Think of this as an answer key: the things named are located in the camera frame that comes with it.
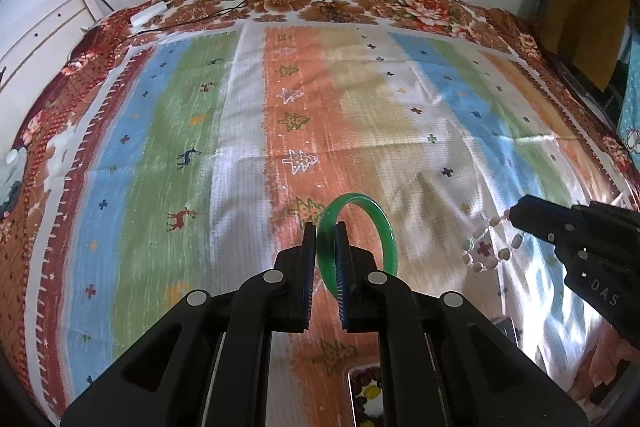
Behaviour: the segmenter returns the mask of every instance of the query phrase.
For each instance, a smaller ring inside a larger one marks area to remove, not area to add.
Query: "orange reindeer print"
[[[173,230],[182,230],[184,228],[184,216],[191,216],[192,219],[195,219],[198,215],[194,210],[188,209],[186,206],[180,212],[176,212],[175,214],[167,214],[169,218],[169,222],[167,225],[169,228],[167,232],[172,232]]]

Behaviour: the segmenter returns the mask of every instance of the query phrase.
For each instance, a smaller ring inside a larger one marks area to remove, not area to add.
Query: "blue stripe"
[[[442,101],[458,121],[476,138],[476,144],[491,171],[494,185],[500,187],[500,197],[505,204],[513,206],[524,194],[545,198],[543,182],[537,173],[518,153],[513,141],[504,138],[511,138],[507,124],[471,89],[458,70],[429,44],[429,39],[403,34],[392,34],[392,37],[409,58],[417,63],[430,83],[440,91]],[[474,67],[469,63],[468,68],[473,70]],[[460,96],[460,92],[464,92],[466,96]],[[473,111],[477,111],[482,118],[477,118]],[[565,371],[569,363],[563,342],[567,331],[566,324],[572,322],[574,334],[584,337],[584,305],[581,299],[564,288],[562,265],[556,261],[553,245],[534,237],[529,239],[527,236],[526,247],[529,248],[522,248],[520,252],[530,252],[535,260],[534,266],[538,267],[536,289],[539,300],[545,301],[548,298],[546,288],[554,288],[551,309],[544,322],[544,339],[554,357],[554,368]],[[551,260],[552,263],[545,262],[545,259]],[[564,298],[570,300],[570,316],[566,318],[562,311]],[[572,339],[566,341],[567,344],[572,342]]]
[[[70,249],[73,293],[66,338],[73,390],[79,394],[113,362],[113,330],[108,317],[118,285],[118,242],[129,188],[142,157],[156,103],[190,40],[158,46],[134,80],[123,107],[111,122],[94,164],[85,174],[76,237]],[[90,244],[96,241],[93,251]],[[94,285],[90,299],[86,289]],[[90,332],[91,339],[82,335]]]

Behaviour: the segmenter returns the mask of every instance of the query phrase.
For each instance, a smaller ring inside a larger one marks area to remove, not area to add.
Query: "green bracelet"
[[[382,243],[383,270],[394,276],[398,273],[396,238],[382,208],[364,194],[357,194],[356,192],[343,194],[335,198],[322,212],[318,220],[318,241],[316,242],[316,259],[318,260],[322,281],[324,281],[324,285],[335,298],[337,298],[338,293],[335,285],[334,228],[338,214],[347,203],[357,204],[369,215],[378,230],[380,243]]]

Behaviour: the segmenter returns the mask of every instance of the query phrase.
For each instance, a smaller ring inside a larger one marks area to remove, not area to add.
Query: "floral bedspread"
[[[522,22],[458,0],[164,0],[159,31],[132,34],[158,1],[92,28],[14,143],[0,341],[54,422],[188,290],[238,288],[345,192],[388,213],[402,279],[510,316],[571,386],[600,319],[497,218],[525,193],[637,208],[637,173]],[[274,338],[269,425],[346,425],[344,375],[376,358],[314,291],[310,331]]]

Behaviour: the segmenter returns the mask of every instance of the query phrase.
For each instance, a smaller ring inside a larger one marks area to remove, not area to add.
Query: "silver screw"
[[[284,279],[284,273],[282,273],[280,270],[267,270],[262,278],[265,280],[265,282],[273,284],[282,281]]]
[[[462,306],[462,302],[464,302],[460,294],[455,292],[445,294],[442,300],[449,308],[460,308],[460,306]]]
[[[191,306],[200,306],[207,301],[207,294],[196,290],[187,295],[187,304]]]
[[[371,272],[367,275],[367,279],[371,284],[384,284],[388,280],[388,277],[386,276],[386,273],[378,271]]]

